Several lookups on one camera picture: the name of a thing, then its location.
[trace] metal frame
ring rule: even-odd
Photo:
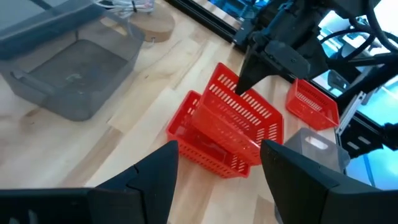
[[[186,15],[190,16],[194,20],[198,21],[200,24],[213,31],[215,34],[222,37],[227,42],[233,42],[234,36],[237,33],[237,30],[227,24],[225,21],[214,15],[213,13],[207,11],[201,5],[191,1],[191,0],[166,0],[169,4],[176,7]],[[295,80],[294,77],[290,75],[281,75],[281,77],[287,80],[290,83],[293,83]],[[315,83],[313,80],[310,81],[312,85],[317,87],[324,94],[329,96],[330,98],[336,100],[336,97],[329,93],[327,90],[322,88],[319,84]],[[338,143],[343,146],[347,146],[347,143],[357,141],[358,136],[367,136],[368,139],[371,139],[371,144],[362,145],[360,151],[351,151],[351,157],[358,157],[362,154],[371,152],[377,148],[382,147],[382,144],[387,147],[393,149],[394,144],[389,142],[384,134],[382,127],[370,120],[368,117],[363,115],[360,112],[356,112],[353,116],[353,119],[350,121],[348,125],[348,130],[345,131],[341,136],[338,136]]]

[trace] wooden table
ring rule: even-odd
[[[218,62],[239,73],[243,54],[170,8],[170,40],[144,44],[134,74],[85,122],[68,121],[13,94],[0,78],[0,188],[96,186],[166,142],[165,127],[188,90],[202,92]],[[206,0],[201,4],[236,26]],[[285,110],[290,84],[267,77],[255,89],[285,118],[285,139],[301,127]],[[333,130],[322,135],[334,140]],[[247,179],[221,179],[180,158],[171,224],[275,223],[262,167]]]

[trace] red basket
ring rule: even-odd
[[[336,102],[305,80],[290,87],[286,109],[317,131],[339,125]]]
[[[250,165],[261,164],[263,139],[283,144],[282,115],[254,90],[235,94],[238,76],[219,63],[213,73],[196,113],[193,125],[234,155]]]
[[[178,151],[181,155],[223,178],[248,177],[250,166],[246,162],[224,150],[192,126],[192,114],[199,99],[199,93],[188,93],[167,126],[168,139],[178,141]]]

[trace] white cable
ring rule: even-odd
[[[111,12],[122,18],[130,17],[134,10],[137,12],[152,12],[155,6],[155,0],[134,0],[134,5],[129,0],[109,0],[113,3],[113,6],[102,4],[102,1],[93,0],[96,5],[110,9]]]

